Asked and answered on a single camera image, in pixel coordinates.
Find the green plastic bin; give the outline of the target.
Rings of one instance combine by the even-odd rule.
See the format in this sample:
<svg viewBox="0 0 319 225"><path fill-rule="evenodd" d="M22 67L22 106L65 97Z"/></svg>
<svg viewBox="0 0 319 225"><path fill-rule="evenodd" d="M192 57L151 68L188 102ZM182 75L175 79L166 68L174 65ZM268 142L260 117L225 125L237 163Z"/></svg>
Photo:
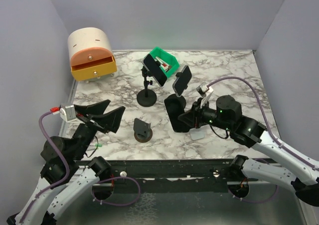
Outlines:
<svg viewBox="0 0 319 225"><path fill-rule="evenodd" d="M170 53L166 52L165 50L161 49L160 47L155 47L151 52L150 55L155 59L155 57L159 57L163 61L165 61L167 64L171 65L172 68L164 72L167 78L171 77L179 68L179 63L177 59L171 55Z"/></svg>

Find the black phone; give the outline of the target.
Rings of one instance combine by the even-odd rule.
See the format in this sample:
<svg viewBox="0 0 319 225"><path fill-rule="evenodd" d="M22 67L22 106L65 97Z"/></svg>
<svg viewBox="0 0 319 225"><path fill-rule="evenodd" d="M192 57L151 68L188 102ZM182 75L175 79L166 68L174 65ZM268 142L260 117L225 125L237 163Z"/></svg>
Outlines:
<svg viewBox="0 0 319 225"><path fill-rule="evenodd" d="M190 127L178 120L178 116L185 111L180 102L177 100L164 100L165 108L172 126L172 129L176 133L187 133L190 131Z"/></svg>
<svg viewBox="0 0 319 225"><path fill-rule="evenodd" d="M153 77L153 79L157 82L157 84L160 87L163 87L167 81L167 76L150 54L147 54L146 57L143 59L143 65Z"/></svg>

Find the beige orange drawer box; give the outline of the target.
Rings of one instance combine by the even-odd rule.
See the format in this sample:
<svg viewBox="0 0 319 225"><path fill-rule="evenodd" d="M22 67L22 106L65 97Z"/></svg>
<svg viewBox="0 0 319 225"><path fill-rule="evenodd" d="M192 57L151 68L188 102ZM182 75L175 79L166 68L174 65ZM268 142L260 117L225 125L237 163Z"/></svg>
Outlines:
<svg viewBox="0 0 319 225"><path fill-rule="evenodd" d="M98 80L117 72L107 35L99 28L85 27L67 40L70 70L76 81Z"/></svg>

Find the silver-edged phone on short stand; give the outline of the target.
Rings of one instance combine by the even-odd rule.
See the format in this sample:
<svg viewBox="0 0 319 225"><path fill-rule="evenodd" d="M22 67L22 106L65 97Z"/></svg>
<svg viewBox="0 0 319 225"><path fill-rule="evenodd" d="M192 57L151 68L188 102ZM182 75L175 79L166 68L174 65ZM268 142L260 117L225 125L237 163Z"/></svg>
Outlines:
<svg viewBox="0 0 319 225"><path fill-rule="evenodd" d="M172 88L177 97L181 97L184 90L188 87L188 84L192 78L192 73L188 65L186 65L181 72L176 74L176 80L174 81Z"/></svg>

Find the black tall phone stand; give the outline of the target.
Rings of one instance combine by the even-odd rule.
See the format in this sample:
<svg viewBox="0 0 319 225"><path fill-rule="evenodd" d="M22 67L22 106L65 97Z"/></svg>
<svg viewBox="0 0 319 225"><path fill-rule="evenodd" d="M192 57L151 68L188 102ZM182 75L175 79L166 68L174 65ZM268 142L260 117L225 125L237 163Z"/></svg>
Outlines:
<svg viewBox="0 0 319 225"><path fill-rule="evenodd" d="M144 78L144 89L137 94L137 102L142 107L151 107L156 103L157 95L153 90L148 89L148 86L153 84L152 80L147 80L149 72L144 66L141 71Z"/></svg>

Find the items inside green bin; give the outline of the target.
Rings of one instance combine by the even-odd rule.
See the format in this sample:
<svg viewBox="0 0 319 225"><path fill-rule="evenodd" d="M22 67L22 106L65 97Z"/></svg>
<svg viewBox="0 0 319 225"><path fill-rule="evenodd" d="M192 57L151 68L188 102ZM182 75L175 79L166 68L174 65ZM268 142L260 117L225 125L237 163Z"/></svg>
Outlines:
<svg viewBox="0 0 319 225"><path fill-rule="evenodd" d="M160 59L158 56L155 57L155 61L161 67L161 69L164 70L164 72L167 72L167 71L169 71L172 68L171 65L167 64L165 61Z"/></svg>

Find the black phone on tall stand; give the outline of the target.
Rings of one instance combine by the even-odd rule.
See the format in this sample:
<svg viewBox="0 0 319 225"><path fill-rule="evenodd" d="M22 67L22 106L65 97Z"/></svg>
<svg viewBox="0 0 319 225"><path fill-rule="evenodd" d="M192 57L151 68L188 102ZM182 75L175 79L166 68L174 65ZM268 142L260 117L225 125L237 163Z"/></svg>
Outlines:
<svg viewBox="0 0 319 225"><path fill-rule="evenodd" d="M163 87L167 81L167 76L150 54L147 54L146 57L143 59L143 65L153 77L153 79L157 82L157 84L160 87Z"/></svg>

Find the silver folding phone stand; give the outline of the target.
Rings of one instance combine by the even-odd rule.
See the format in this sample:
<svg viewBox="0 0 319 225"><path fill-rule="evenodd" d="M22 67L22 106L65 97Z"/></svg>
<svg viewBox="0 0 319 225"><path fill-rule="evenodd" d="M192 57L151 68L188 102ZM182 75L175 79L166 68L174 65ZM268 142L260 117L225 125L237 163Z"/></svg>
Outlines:
<svg viewBox="0 0 319 225"><path fill-rule="evenodd" d="M201 140L205 138L205 130L200 128L200 129L191 129L189 131L190 137L193 141L196 140Z"/></svg>

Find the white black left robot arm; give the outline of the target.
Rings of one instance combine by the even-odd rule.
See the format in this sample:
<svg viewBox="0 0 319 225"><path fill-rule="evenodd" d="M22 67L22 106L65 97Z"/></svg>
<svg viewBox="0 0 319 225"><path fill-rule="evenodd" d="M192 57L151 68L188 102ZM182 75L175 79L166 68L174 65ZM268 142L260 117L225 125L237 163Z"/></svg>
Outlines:
<svg viewBox="0 0 319 225"><path fill-rule="evenodd" d="M98 156L88 162L86 169L76 181L70 182L79 169L76 162L84 157L96 133L118 131L125 107L120 106L106 113L109 104L109 100L87 106L64 104L53 107L40 116L39 126L46 138L41 152L45 164L28 202L19 213L8 217L7 224L54 225L65 209L85 189L111 178L111 165ZM48 136L42 120L50 114L60 115L67 123L78 124L72 138Z"/></svg>

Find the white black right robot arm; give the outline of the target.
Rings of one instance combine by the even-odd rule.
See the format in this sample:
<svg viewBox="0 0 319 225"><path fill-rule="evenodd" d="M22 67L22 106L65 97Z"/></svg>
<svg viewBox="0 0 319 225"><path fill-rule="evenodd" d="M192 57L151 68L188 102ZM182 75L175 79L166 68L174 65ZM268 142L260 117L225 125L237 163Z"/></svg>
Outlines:
<svg viewBox="0 0 319 225"><path fill-rule="evenodd" d="M290 191L308 205L319 205L319 163L271 135L265 125L242 114L242 107L230 95L216 100L216 109L201 99L178 119L191 128L210 125L229 133L236 143L258 151L280 164L279 167L262 164L245 156L236 156L229 175L239 181L243 177L263 180Z"/></svg>

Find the brown round-base phone stand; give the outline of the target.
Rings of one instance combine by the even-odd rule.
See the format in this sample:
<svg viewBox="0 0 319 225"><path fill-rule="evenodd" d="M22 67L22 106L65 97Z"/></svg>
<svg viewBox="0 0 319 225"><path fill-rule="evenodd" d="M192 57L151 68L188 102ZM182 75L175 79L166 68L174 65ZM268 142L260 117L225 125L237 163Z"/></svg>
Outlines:
<svg viewBox="0 0 319 225"><path fill-rule="evenodd" d="M140 143L148 142L153 136L151 123L144 122L139 118L134 119L133 131L134 138Z"/></svg>

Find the black front rail bar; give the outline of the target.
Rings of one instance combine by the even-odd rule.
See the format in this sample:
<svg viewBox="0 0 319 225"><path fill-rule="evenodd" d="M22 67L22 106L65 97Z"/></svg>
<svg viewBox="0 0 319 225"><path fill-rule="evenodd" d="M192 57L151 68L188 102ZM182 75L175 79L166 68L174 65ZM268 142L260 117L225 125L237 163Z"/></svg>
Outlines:
<svg viewBox="0 0 319 225"><path fill-rule="evenodd" d="M222 192L228 183L240 184L244 175L231 159L109 160L113 186L96 185L116 194Z"/></svg>

